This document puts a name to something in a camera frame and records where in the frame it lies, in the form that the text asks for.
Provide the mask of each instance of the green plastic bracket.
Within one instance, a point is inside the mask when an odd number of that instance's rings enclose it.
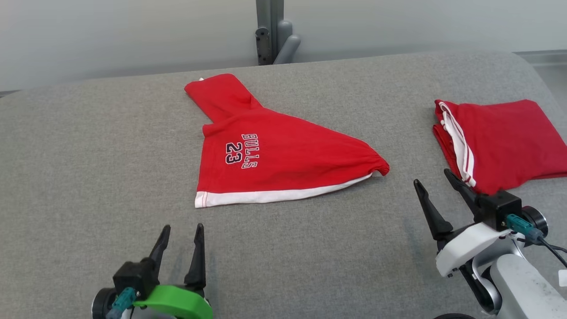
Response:
[[[213,310],[203,297],[176,286],[158,285],[146,300],[135,301],[133,305],[150,307],[179,319],[213,319]]]

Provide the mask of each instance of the white trim with red stripe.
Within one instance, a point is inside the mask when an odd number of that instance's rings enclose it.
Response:
[[[472,174],[475,168],[475,156],[468,146],[467,140],[464,138],[463,129],[451,113],[449,107],[443,102],[439,102],[439,107],[443,111],[443,121],[441,124],[453,140],[457,167],[459,168],[461,177],[469,186],[474,187],[476,181]]]
[[[250,204],[250,203],[270,203],[281,202],[283,200],[303,199],[321,195],[328,192],[341,190],[356,184],[372,176],[372,173],[353,179],[351,181],[315,188],[307,188],[305,190],[282,190],[282,191],[257,191],[257,192],[231,192],[231,193],[211,193],[197,192],[195,197],[195,208],[211,207],[227,204]]]

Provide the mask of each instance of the gray wall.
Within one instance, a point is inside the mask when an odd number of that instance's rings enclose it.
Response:
[[[567,48],[565,0],[286,0],[296,61]],[[256,63],[255,0],[2,0],[0,91]]]

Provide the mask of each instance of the red garment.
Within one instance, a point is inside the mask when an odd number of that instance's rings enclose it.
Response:
[[[433,126],[451,171],[494,194],[530,179],[567,176],[567,146],[537,103],[480,106],[435,101]]]
[[[307,198],[390,169],[361,140],[262,107],[232,74],[185,91],[213,121],[203,126],[196,208]]]

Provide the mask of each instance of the teal cable connector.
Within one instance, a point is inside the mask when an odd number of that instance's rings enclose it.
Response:
[[[107,319],[120,319],[122,312],[128,309],[136,300],[136,290],[128,287],[120,293],[116,301],[112,304],[112,310],[107,313]]]
[[[543,238],[543,233],[541,230],[534,228],[534,226],[528,223],[523,218],[519,217],[518,215],[509,214],[506,216],[506,225],[511,230],[518,232],[520,234],[524,234],[526,239],[533,242],[534,244],[539,243],[539,237]]]

